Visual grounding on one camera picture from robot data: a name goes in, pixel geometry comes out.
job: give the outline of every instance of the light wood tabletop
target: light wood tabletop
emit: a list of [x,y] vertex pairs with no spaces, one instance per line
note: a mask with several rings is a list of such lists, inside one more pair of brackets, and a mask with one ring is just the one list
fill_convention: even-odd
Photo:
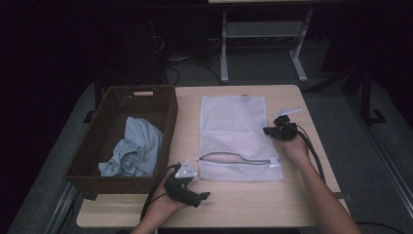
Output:
[[[307,132],[319,155],[328,187],[333,192],[340,192],[313,120],[296,86],[180,87],[176,88],[176,95],[179,110],[169,164],[189,159],[195,170],[198,170],[196,159],[202,96],[261,96],[266,99],[269,126],[274,126],[274,112],[284,108],[303,108],[288,116],[291,122]],[[315,226],[301,175],[285,156],[282,147],[277,144],[275,146],[282,159],[283,180],[242,183],[208,181],[195,177],[188,188],[197,193],[210,192],[210,196],[197,208],[189,207],[179,211],[163,227]],[[136,226],[146,197],[146,194],[99,194],[95,201],[84,200],[77,223],[82,227]]]

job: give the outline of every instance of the wicker basket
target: wicker basket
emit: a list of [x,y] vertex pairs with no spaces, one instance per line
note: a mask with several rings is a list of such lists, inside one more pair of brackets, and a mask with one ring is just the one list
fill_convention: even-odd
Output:
[[[97,110],[64,178],[88,194],[148,193],[169,163],[178,104],[174,86],[111,87]],[[103,177],[98,163],[113,156],[125,136],[127,118],[144,118],[163,134],[153,176]]]

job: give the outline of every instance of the white tag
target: white tag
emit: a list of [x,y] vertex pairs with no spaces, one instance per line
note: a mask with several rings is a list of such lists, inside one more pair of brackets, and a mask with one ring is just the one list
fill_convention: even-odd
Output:
[[272,158],[270,161],[270,168],[278,168],[282,165],[281,160],[279,158]]
[[287,114],[291,114],[291,113],[294,113],[294,112],[298,112],[298,111],[300,111],[300,110],[302,110],[302,109],[303,109],[303,108],[301,108],[301,107],[282,109],[282,110],[279,111],[279,112],[275,112],[275,113],[273,114],[273,116],[274,116],[274,118],[277,118],[277,117],[282,116],[282,115],[287,115]]
[[175,174],[175,177],[195,177],[197,173],[195,172],[194,168],[189,164],[189,160],[187,159],[185,163],[181,165],[178,172]]

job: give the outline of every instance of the basket handle hole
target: basket handle hole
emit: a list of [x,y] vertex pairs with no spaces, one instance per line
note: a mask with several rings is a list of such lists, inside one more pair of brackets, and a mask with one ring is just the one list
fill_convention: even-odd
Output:
[[152,91],[142,91],[142,92],[133,92],[136,97],[152,97],[154,93]]

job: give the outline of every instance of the light blue cloth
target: light blue cloth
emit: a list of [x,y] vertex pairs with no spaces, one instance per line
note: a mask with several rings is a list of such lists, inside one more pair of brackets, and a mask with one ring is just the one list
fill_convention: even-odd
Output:
[[113,157],[99,163],[102,176],[152,176],[163,134],[145,119],[128,117],[125,138],[113,149]]

